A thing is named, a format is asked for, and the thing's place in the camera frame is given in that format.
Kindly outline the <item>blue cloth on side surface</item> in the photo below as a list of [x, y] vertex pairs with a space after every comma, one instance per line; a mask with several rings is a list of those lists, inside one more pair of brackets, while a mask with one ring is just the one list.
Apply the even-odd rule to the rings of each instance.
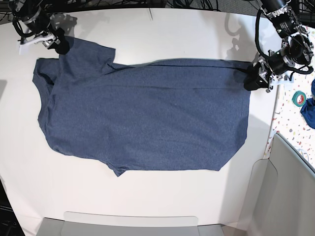
[[311, 98], [306, 100], [306, 103], [302, 106], [300, 113], [307, 125], [312, 129], [315, 129], [315, 80], [313, 80], [311, 84], [311, 93]]

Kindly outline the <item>green tape roll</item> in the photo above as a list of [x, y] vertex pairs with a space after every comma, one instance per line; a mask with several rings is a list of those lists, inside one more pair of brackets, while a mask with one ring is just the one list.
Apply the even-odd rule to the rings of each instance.
[[296, 91], [292, 97], [292, 102], [297, 107], [302, 107], [306, 103], [306, 95], [302, 91]]

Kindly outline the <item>grey chair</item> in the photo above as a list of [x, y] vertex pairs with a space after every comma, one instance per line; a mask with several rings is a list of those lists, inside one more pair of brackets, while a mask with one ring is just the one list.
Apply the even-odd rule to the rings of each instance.
[[274, 136], [247, 220], [248, 236], [315, 234], [315, 169], [280, 134]]
[[195, 216], [135, 217], [65, 212], [44, 218], [38, 236], [222, 236], [220, 224], [198, 225]]

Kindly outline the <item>terrazzo patterned side surface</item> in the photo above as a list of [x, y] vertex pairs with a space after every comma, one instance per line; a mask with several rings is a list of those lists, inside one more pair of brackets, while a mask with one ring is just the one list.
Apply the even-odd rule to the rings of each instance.
[[315, 73], [288, 74], [292, 81], [277, 86], [276, 104], [264, 157], [268, 158], [274, 135], [281, 134], [308, 161], [315, 165], [315, 129], [310, 127], [301, 114], [308, 101], [315, 101], [312, 84]]

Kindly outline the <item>grey chair right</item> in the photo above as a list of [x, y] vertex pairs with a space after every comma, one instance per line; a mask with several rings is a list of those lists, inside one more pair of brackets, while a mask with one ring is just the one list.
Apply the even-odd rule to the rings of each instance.
[[247, 220], [248, 236], [315, 234], [315, 169], [280, 134], [274, 136]]

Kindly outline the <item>grey chair bottom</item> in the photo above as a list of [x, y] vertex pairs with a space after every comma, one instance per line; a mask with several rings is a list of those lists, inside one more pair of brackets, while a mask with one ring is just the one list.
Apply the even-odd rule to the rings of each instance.
[[38, 236], [222, 236], [220, 224], [198, 225], [195, 216], [135, 217], [65, 212], [44, 218]]

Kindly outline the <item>dark blue t-shirt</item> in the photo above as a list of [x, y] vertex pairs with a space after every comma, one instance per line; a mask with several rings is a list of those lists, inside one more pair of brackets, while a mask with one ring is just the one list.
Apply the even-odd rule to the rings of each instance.
[[114, 63], [115, 50], [68, 38], [38, 59], [39, 126], [51, 149], [126, 171], [220, 170], [247, 137], [248, 62], [168, 59]]

